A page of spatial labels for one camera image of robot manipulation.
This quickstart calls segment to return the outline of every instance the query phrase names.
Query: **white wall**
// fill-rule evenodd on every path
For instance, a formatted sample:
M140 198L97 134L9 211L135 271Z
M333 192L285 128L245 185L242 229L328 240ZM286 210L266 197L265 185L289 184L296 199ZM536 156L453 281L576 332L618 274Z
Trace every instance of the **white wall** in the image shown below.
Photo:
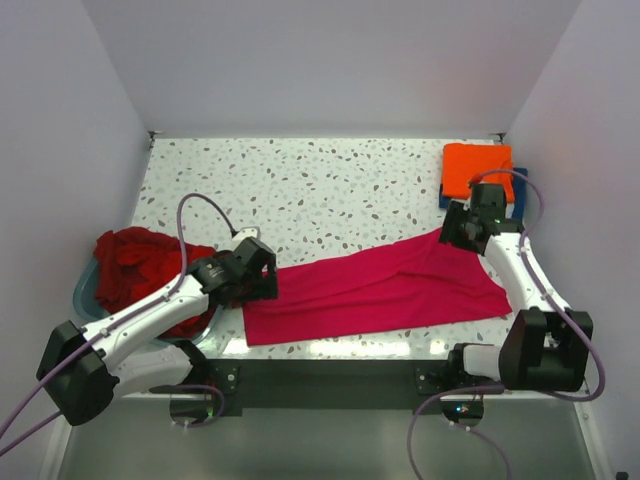
M84 0L148 129L479 136L511 124L580 0Z
M146 133L77 0L1 0L0 65L3 420L35 385L95 239L131 215ZM8 437L53 410L41 394ZM49 433L0 459L0 478L37 478Z
M617 471L640 476L640 3L584 0L509 131L548 211L535 246L595 322L608 372L595 403Z

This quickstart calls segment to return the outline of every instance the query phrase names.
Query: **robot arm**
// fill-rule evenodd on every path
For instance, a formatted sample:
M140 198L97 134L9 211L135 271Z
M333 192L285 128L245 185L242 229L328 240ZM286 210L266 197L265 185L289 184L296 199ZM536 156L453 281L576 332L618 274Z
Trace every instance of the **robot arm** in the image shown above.
M454 371L500 381L510 390L577 391L584 380L589 351L560 318L550 298L591 338L586 312L573 311L552 288L533 256L529 239L523 248L545 287L541 295L521 258L523 226L506 219L501 185L475 184L469 208L452 202L440 241L484 255L507 291L516 319L501 347L459 344L449 356Z
M219 305L245 303L278 295L275 254L256 238L245 238L233 251L201 258L187 269L179 290L168 292L179 280L125 310L78 328L65 322L51 333L38 368L42 379L72 352L98 334L103 337L46 384L45 389L71 425L81 425L100 414L116 398L160 385L201 383L206 359L189 341L179 341L146 353L136 350L185 318ZM164 301L110 330L109 324L149 304Z

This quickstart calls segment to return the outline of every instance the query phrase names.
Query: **gray floor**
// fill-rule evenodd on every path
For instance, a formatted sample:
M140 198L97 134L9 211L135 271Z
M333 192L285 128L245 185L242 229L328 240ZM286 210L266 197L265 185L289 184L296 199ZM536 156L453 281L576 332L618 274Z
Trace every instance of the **gray floor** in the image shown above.
M170 426L168 400L125 399L75 428L66 480L412 479L405 411L247 410L190 430ZM480 429L507 452L517 480L593 479L572 405L489 400ZM414 450L426 479L502 479L493 449L425 416Z

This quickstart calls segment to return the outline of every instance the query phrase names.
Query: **stack of folded cloth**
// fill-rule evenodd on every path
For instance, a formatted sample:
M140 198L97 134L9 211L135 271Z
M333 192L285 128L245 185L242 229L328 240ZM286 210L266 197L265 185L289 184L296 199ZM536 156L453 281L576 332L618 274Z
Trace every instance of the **stack of folded cloth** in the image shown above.
M528 175L526 168L514 168L509 145L469 145L450 143L445 145L440 184L439 206L447 208L451 199L466 200L471 195L469 181L478 173L496 168L513 169ZM513 203L512 217L522 220L526 204L526 184L519 177L508 173L495 173L483 179L487 183L499 183L504 187L507 202Z

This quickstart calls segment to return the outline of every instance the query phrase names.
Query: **folded cloth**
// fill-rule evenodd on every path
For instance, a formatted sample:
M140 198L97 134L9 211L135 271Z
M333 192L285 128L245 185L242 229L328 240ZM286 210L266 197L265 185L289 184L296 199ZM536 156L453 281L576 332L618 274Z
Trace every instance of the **folded cloth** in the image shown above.
M469 181L474 175L494 168L513 168L509 145L467 145L449 143L442 156L442 193L445 197L466 200L471 195ZM494 173L483 179L487 183L501 183L507 202L513 203L511 175Z
M523 174L525 177L529 176L529 170L526 168L514 167L516 172ZM513 177L511 182L513 187L513 212L511 218L522 221L524 218L524 209L527 205L527 182L520 177ZM445 197L442 194L442 184L440 184L440 191L438 192L438 206L440 208L447 208L451 202L451 197Z
M247 343L427 327L511 311L478 255L440 231L354 255L278 270L279 298L244 306Z
M212 247L187 244L189 263L214 253ZM177 238L141 227L106 232L98 239L93 255L100 264L95 298L109 313L117 313L162 288L180 273L182 263ZM192 338L207 328L213 312L189 318L160 337Z

